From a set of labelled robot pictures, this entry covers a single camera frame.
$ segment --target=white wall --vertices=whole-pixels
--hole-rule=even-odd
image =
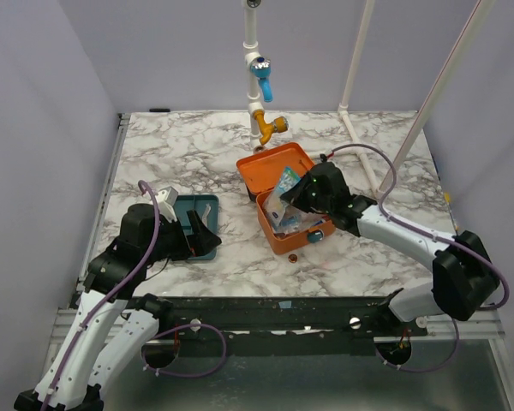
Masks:
[[[39,379],[117,124],[57,1],[0,0],[0,410]]]
[[[499,0],[425,128],[458,222],[511,284],[501,310],[514,362],[514,0]]]
[[[118,111],[246,108],[241,0],[60,0]],[[364,0],[263,0],[268,108],[336,110]],[[417,110],[475,0],[378,0],[352,110]]]

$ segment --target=cable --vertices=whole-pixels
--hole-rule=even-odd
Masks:
[[[160,373],[162,375],[169,375],[170,377],[179,377],[179,378],[201,378],[201,377],[205,377],[207,375],[213,374],[214,372],[218,371],[226,362],[227,347],[226,347],[226,340],[224,339],[223,333],[220,330],[218,330],[217,328],[215,328],[213,325],[209,325],[209,324],[179,325],[178,327],[172,328],[171,330],[167,330],[167,331],[157,334],[156,336],[154,336],[153,339],[161,338],[161,337],[167,336],[169,334],[176,333],[180,330],[186,330],[187,328],[194,328],[194,327],[202,327],[202,328],[207,328],[208,330],[212,330],[219,336],[219,338],[221,338],[221,343],[223,344],[223,353],[221,354],[221,358],[219,359],[219,362],[213,368],[211,368],[207,371],[204,371],[204,372],[197,372],[194,374],[181,374],[179,372],[167,371],[167,370],[161,369],[161,368],[152,368],[146,362],[145,353],[142,353],[141,358],[143,359],[143,362],[145,363],[145,366],[143,367],[143,371],[149,369],[149,370],[154,371],[157,376]]]
[[[331,158],[331,157],[333,157],[335,155],[335,152],[337,152],[339,150],[343,150],[344,148],[350,148],[350,147],[362,147],[362,148],[366,148],[368,150],[371,150],[372,152],[376,152],[377,154],[379,154],[388,163],[388,166],[391,169],[391,173],[392,173],[392,183],[391,183],[391,186],[385,191],[385,193],[383,195],[381,195],[381,197],[377,201],[378,207],[379,207],[379,210],[380,210],[381,214],[383,214],[388,220],[390,220],[390,221],[400,225],[401,227],[404,227],[405,229],[408,229],[409,231],[413,231],[414,233],[417,233],[418,235],[422,235],[424,237],[430,238],[433,241],[439,241],[439,242],[442,242],[444,244],[448,244],[450,246],[454,246],[454,247],[458,248],[459,250],[461,250],[461,251],[467,253],[468,255],[472,256],[473,258],[477,259],[479,262],[484,264],[489,270],[491,270],[495,274],[495,276],[497,276],[499,281],[503,284],[503,290],[504,290],[503,298],[497,304],[492,304],[491,306],[487,306],[487,307],[481,307],[481,308],[479,308],[480,310],[483,310],[483,311],[495,310],[497,308],[501,308],[504,304],[506,304],[506,302],[508,301],[508,299],[510,297],[510,288],[508,286],[508,282],[506,281],[505,276],[503,276],[503,274],[499,271],[499,269],[497,267],[495,267],[490,261],[488,261],[487,259],[482,257],[480,254],[476,253],[474,250],[471,250],[470,248],[468,248],[468,247],[466,247],[466,246],[464,246],[462,244],[459,244],[458,242],[455,242],[454,240],[451,240],[451,239],[448,239],[448,238],[434,236],[431,233],[428,233],[427,231],[425,231],[423,229],[420,229],[419,227],[416,227],[416,226],[414,226],[411,223],[407,223],[405,221],[402,221],[399,218],[396,218],[396,217],[392,216],[392,214],[390,214],[385,209],[384,203],[385,203],[386,197],[388,197],[388,195],[392,192],[392,190],[396,187],[396,184],[397,184],[396,167],[394,167],[394,164],[386,156],[386,154],[384,154],[378,148],[375,148],[375,147],[370,146],[368,144],[349,143],[349,144],[343,144],[342,146],[339,146],[339,147],[335,147],[332,150],[332,152],[329,155],[326,156],[326,158]],[[413,368],[403,368],[403,367],[400,367],[400,366],[396,366],[396,365],[388,362],[387,360],[385,360],[377,349],[375,350],[376,354],[383,360],[383,363],[386,366],[389,366],[390,368],[397,369],[399,371],[412,372],[412,373],[423,373],[423,372],[438,371],[439,369],[441,369],[444,366],[446,366],[447,364],[449,364],[449,362],[455,357],[455,354],[458,351],[459,339],[460,339],[459,329],[457,327],[457,323],[455,322],[455,320],[451,319],[451,321],[453,321],[453,326],[455,327],[455,345],[453,347],[453,350],[449,354],[449,356],[443,362],[438,364],[437,366],[433,366],[433,367],[430,367],[430,368],[424,368],[424,369],[421,369],[421,370],[416,370],[416,369],[413,369]]]
[[[142,281],[142,283],[144,283],[145,281],[150,280],[151,278],[155,278],[155,277],[156,277],[160,272],[162,272],[163,270],[165,270],[165,267],[167,267],[167,265],[168,265],[168,263],[169,263],[169,262],[170,262],[170,259],[166,259],[165,264],[164,264],[164,266],[160,269],[160,271],[158,271],[156,274],[151,275],[150,277],[145,278],[145,279]]]
[[[459,334],[459,327],[457,326],[457,322],[454,319],[451,319],[451,321],[453,321],[453,327],[455,328],[455,342],[453,345],[453,350],[451,351],[449,356],[445,360],[440,362],[437,366],[431,366],[429,368],[422,368],[422,369],[397,366],[397,365],[392,364],[391,362],[388,362],[387,360],[385,360],[385,358],[381,355],[381,353],[379,352],[378,349],[375,349],[375,353],[379,356],[379,358],[381,358],[383,360],[384,365],[386,365],[390,368],[393,368],[397,371],[411,372],[414,374],[423,374],[425,372],[438,371],[441,368],[443,368],[444,366],[446,366],[447,364],[449,364],[449,362],[455,357],[455,354],[459,350],[459,343],[461,341],[461,336]]]
[[[152,239],[151,239],[150,244],[148,245],[148,249],[146,250],[143,257],[140,259],[139,264],[137,264],[135,266],[135,268],[114,289],[109,291],[109,293],[105,297],[103,297],[103,299],[101,299],[101,301],[98,302],[97,305],[82,320],[82,322],[80,323],[80,325],[78,327],[78,331],[73,335],[72,340],[70,340],[70,343],[69,343],[67,349],[65,350],[64,356],[62,357],[61,361],[59,362],[57,371],[56,371],[55,375],[53,376],[50,386],[48,387],[49,388],[48,394],[46,394],[44,401],[42,401],[42,407],[40,407],[40,411],[46,411],[46,409],[48,408],[48,404],[50,403],[50,399],[51,399],[51,394],[49,392],[53,393],[56,391],[57,382],[59,381],[61,374],[63,373],[63,370],[67,365],[67,361],[69,360],[72,352],[74,351],[76,343],[80,339],[82,332],[87,328],[87,325],[90,323],[93,316],[95,316],[97,311],[110,298],[112,298],[114,295],[116,295],[118,293],[118,291],[120,291],[127,283],[129,283],[131,281],[131,279],[145,265],[146,261],[148,260],[148,258],[151,255],[152,250],[154,249],[156,240],[158,239],[158,229],[160,226],[160,211],[158,208],[158,202],[156,201],[156,196],[152,192],[151,187],[146,182],[139,180],[137,185],[139,186],[139,190],[141,191],[142,194],[148,193],[148,195],[150,195],[151,200],[152,200],[152,205],[154,207],[154,231],[152,233]]]
[[[465,252],[466,254],[470,255],[471,257],[477,259],[480,263],[484,264],[489,270],[491,270],[495,274],[495,276],[499,279],[501,284],[503,284],[503,290],[505,291],[505,293],[504,293],[503,298],[501,299],[501,301],[499,301],[497,304],[492,304],[491,306],[481,307],[480,310],[482,310],[482,311],[496,310],[497,308],[501,308],[504,304],[506,304],[506,302],[510,298],[510,293],[511,293],[510,292],[510,288],[508,286],[508,282],[506,281],[505,276],[503,276],[503,274],[499,271],[499,269],[497,267],[495,267],[491,263],[491,261],[485,259],[484,257],[482,257],[480,254],[478,254],[474,250],[471,250],[470,248],[464,246],[463,244],[459,244],[458,242],[456,242],[456,241],[454,241],[452,239],[434,236],[431,233],[425,231],[424,229],[420,229],[419,227],[416,227],[415,225],[413,225],[411,223],[407,223],[405,221],[402,221],[399,218],[396,218],[396,217],[392,216],[392,214],[390,214],[385,209],[384,203],[385,203],[386,197],[388,197],[388,195],[392,192],[392,190],[396,187],[396,184],[397,184],[396,168],[394,167],[394,164],[392,163],[392,161],[386,156],[386,154],[384,154],[378,148],[375,148],[373,146],[369,146],[367,144],[350,143],[350,144],[344,144],[344,145],[339,146],[339,147],[335,147],[332,150],[332,153],[329,156],[327,156],[327,157],[331,158],[331,157],[333,157],[333,155],[335,155],[335,152],[337,152],[339,150],[342,150],[344,148],[349,148],[349,147],[363,147],[363,148],[367,148],[368,150],[371,150],[373,152],[376,152],[377,154],[379,154],[388,163],[388,166],[391,169],[391,172],[392,172],[392,183],[391,183],[391,186],[385,191],[385,193],[383,195],[381,195],[380,199],[378,200],[378,206],[379,206],[380,212],[388,220],[390,220],[390,221],[400,225],[401,227],[404,227],[405,229],[408,229],[409,231],[413,231],[414,233],[417,233],[418,235],[422,235],[424,237],[427,237],[427,238],[429,238],[429,239],[431,239],[433,241],[443,242],[444,244],[448,244],[450,246],[454,246],[455,248],[458,248],[459,250],[461,250],[461,251]]]

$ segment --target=blue valve handle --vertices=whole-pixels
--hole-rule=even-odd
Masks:
[[[265,102],[272,101],[271,83],[268,76],[271,75],[270,60],[264,57],[257,57],[251,64],[251,72],[259,78],[259,87],[263,92]]]
[[[265,102],[270,103],[272,101],[271,82],[268,79],[259,79],[259,87],[263,91]]]

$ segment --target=gray floor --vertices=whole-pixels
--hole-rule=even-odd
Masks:
[[[431,366],[452,342],[416,342],[408,365]],[[214,359],[181,359],[183,372],[204,370]],[[348,355],[229,358],[208,378],[156,378],[140,358],[126,368],[105,399],[105,411],[458,411],[508,410],[486,340],[463,341],[447,368],[429,374],[388,369],[376,357]]]

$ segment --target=brass faucet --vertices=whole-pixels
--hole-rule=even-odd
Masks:
[[[254,119],[259,124],[259,131],[262,134],[262,137],[259,139],[259,143],[262,146],[271,140],[272,133],[283,133],[289,127],[288,121],[284,116],[275,118],[270,123],[266,122],[264,110],[254,111]]]

